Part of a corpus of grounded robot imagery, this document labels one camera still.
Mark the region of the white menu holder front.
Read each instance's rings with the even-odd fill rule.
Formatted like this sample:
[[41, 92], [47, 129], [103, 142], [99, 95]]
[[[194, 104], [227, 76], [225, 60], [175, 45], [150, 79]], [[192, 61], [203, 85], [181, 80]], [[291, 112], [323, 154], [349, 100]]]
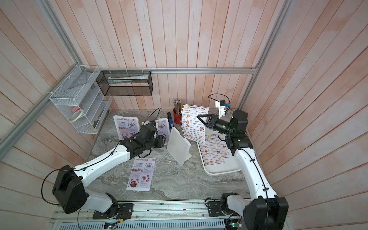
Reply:
[[173, 127], [170, 133], [167, 150], [180, 166], [183, 166], [184, 163], [192, 157], [189, 152], [190, 148], [190, 142], [182, 137], [180, 132]]

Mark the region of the red special menu sheet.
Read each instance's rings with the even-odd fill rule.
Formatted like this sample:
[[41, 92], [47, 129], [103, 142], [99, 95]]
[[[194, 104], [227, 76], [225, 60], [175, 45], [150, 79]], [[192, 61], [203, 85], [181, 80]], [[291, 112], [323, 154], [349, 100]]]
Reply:
[[126, 189], [148, 192], [153, 181], [155, 163], [155, 158], [135, 158]]

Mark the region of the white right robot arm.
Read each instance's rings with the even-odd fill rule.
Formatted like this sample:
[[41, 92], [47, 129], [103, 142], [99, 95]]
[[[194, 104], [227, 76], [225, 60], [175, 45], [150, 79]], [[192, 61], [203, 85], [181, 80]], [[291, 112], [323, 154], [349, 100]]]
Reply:
[[198, 115], [198, 119], [207, 128], [224, 134], [227, 147], [240, 165], [249, 188], [249, 200], [238, 193], [224, 193], [220, 199], [222, 212], [239, 214], [249, 230], [283, 229], [289, 205], [284, 197], [277, 195], [261, 169], [246, 133], [248, 114], [236, 110], [229, 122], [209, 114]]

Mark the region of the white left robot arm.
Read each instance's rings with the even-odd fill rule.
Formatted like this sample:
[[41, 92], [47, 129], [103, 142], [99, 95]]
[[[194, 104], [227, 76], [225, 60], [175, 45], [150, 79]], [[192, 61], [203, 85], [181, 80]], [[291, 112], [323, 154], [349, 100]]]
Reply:
[[75, 167], [65, 165], [59, 169], [52, 194], [66, 214], [88, 209], [114, 218], [120, 209], [117, 200], [110, 193], [89, 191], [87, 186], [117, 165], [137, 156], [142, 158], [145, 151], [162, 148], [165, 141], [155, 126], [143, 125], [137, 134], [120, 140], [105, 154]]

